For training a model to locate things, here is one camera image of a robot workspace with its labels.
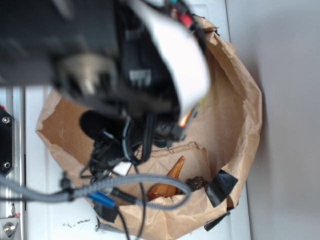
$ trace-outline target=wire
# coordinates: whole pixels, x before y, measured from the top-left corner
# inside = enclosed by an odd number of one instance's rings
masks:
[[[155,175],[155,174],[136,174],[136,175],[128,175],[128,176],[118,176],[116,178],[106,178],[102,180],[97,180],[90,185],[84,185],[81,188],[70,189],[69,191],[60,191],[53,194],[43,194],[37,191],[31,190],[24,186],[20,186],[19,184],[6,179],[6,177],[0,174],[0,185],[7,186],[12,189],[14,192],[21,194],[23,198],[27,198],[27,200],[33,200],[38,202],[45,203],[60,203],[70,201],[76,198],[85,197],[89,194],[93,194],[95,192],[102,191],[106,188],[113,188],[119,185],[129,184],[129,183],[142,183],[142,182],[152,182],[152,183],[161,183],[161,184],[169,184],[175,186],[182,190],[186,195],[182,199],[182,201],[172,204],[172,205],[159,205],[147,202],[145,205],[149,208],[159,209],[159,210],[174,210],[179,208],[183,204],[185,204],[191,193],[191,189],[188,185],[181,182],[178,179],[169,176],[163,175]],[[136,199],[136,204],[143,206],[144,201],[140,199]]]
[[[136,172],[136,174],[140,174],[139,172],[139,169],[136,165],[133,165],[134,166],[134,170]],[[141,222],[141,227],[140,227],[140,230],[139,230],[139,233],[138,235],[136,236],[136,239],[135,240],[139,240],[141,235],[142,235],[142,232],[144,230],[144,227],[145,227],[145,221],[146,221],[146,202],[147,202],[147,199],[146,199],[146,191],[145,191],[145,188],[144,188],[144,185],[142,182],[139,183],[140,184],[140,188],[141,188],[141,194],[142,194],[142,202],[143,202],[143,210],[142,210],[142,222]]]
[[[122,213],[120,212],[119,208],[116,207],[115,209],[116,209],[116,211],[119,214],[119,217],[121,219],[126,239],[130,240],[130,236],[129,236],[129,231],[128,231],[128,228],[127,228],[126,220],[125,220],[124,216],[122,215]]]
[[[32,201],[32,200],[29,200],[27,198],[21,198],[21,197],[9,197],[9,198],[6,198],[6,197],[3,197],[3,196],[0,196],[0,201],[3,202],[3,201],[12,201],[12,202],[27,202],[27,201]]]
[[[131,149],[130,134],[133,127],[133,122],[128,119],[124,125],[122,132],[122,148],[125,158],[134,165],[139,165],[147,161],[150,157],[152,142],[154,138],[154,128],[156,125],[156,115],[148,114],[146,116],[145,129],[142,140],[142,155],[141,159],[137,159]]]

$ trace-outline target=black bracket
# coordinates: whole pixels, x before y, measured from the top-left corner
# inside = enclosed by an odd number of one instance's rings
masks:
[[[7,175],[13,162],[13,118],[0,108],[0,173]]]

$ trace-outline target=blue connector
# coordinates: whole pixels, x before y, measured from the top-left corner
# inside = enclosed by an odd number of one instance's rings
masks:
[[[87,197],[110,209],[116,206],[115,200],[113,200],[112,198],[108,197],[107,195],[105,195],[100,191],[89,194]]]

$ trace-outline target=black electrical tape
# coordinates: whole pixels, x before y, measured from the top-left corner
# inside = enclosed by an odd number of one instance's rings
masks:
[[[212,182],[205,187],[205,192],[214,208],[229,196],[237,182],[238,179],[229,173],[223,170],[218,172]]]

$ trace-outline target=metal screw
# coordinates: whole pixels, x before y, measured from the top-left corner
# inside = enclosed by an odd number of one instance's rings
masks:
[[[6,169],[8,169],[8,168],[10,168],[10,163],[9,163],[9,162],[6,162],[6,163],[3,164],[3,166],[4,166]]]
[[[12,222],[8,222],[4,225],[3,231],[5,234],[10,235],[13,234],[16,231],[16,226],[12,224]]]
[[[9,124],[9,123],[10,123],[10,118],[7,117],[7,116],[5,116],[5,117],[2,118],[2,122],[3,122],[4,124]]]

